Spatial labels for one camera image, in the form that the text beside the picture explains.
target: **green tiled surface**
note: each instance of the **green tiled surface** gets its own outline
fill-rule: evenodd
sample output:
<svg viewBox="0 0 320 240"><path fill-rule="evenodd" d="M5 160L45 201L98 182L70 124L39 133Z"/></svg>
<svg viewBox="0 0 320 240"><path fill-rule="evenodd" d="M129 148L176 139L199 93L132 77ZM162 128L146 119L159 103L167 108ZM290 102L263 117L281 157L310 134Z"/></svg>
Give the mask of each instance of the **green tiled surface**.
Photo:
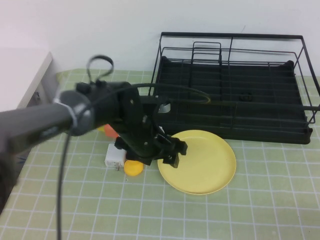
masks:
<svg viewBox="0 0 320 240"><path fill-rule="evenodd" d="M99 73L92 71L93 77ZM106 80L141 83L150 82L151 75L118 70ZM57 77L63 89L88 80L84 69ZM106 168L112 140L102 132L74 137L63 185L63 239L318 240L319 119L316 124L309 145L227 140L236 155L236 174L227 187L207 196L177 191L161 177L156 162L137 177ZM56 238L56 179L64 137L32 150L0 216L0 239Z"/></svg>

